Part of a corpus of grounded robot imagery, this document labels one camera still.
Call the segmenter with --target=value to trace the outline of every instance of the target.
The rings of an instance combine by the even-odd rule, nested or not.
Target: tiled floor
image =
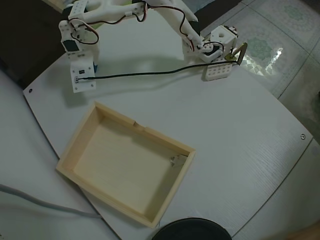
[[[320,1],[243,0],[202,35],[221,24],[248,43],[241,66],[320,143]]]

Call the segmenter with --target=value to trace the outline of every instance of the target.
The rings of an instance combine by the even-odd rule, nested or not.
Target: wooden tray
[[[195,149],[95,102],[56,169],[81,188],[154,228]]]

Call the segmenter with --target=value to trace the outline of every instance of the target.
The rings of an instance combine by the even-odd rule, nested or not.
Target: robotic arm
[[[199,57],[205,63],[211,63],[231,54],[236,46],[236,29],[225,26],[212,31],[210,40],[204,41],[200,36],[197,17],[182,0],[78,0],[67,6],[63,11],[67,20],[59,23],[61,43],[71,61],[75,93],[96,88],[94,80],[81,84],[78,81],[80,78],[94,77],[97,69],[99,34],[92,25],[115,25],[128,18],[144,22],[149,9],[162,15],[182,38],[185,56]]]

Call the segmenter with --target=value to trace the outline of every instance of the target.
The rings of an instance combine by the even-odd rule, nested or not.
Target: black round object
[[[174,221],[157,232],[152,240],[232,240],[219,224],[203,218]]]

